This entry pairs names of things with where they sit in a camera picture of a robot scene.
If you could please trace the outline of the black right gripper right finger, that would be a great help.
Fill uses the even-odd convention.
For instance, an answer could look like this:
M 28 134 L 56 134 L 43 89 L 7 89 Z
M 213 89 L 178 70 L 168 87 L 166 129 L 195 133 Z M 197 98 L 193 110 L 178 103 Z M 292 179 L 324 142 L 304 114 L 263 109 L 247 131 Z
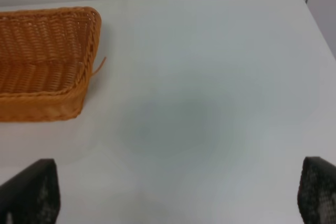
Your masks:
M 335 223 L 335 165 L 321 157 L 304 159 L 297 204 L 304 223 Z

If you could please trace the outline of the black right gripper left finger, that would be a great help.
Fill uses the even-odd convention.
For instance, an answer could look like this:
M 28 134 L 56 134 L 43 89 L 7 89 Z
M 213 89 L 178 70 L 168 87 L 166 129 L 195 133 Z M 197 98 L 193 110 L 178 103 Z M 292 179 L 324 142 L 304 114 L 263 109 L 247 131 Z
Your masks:
M 1 223 L 56 223 L 60 207 L 54 159 L 40 159 L 1 184 Z

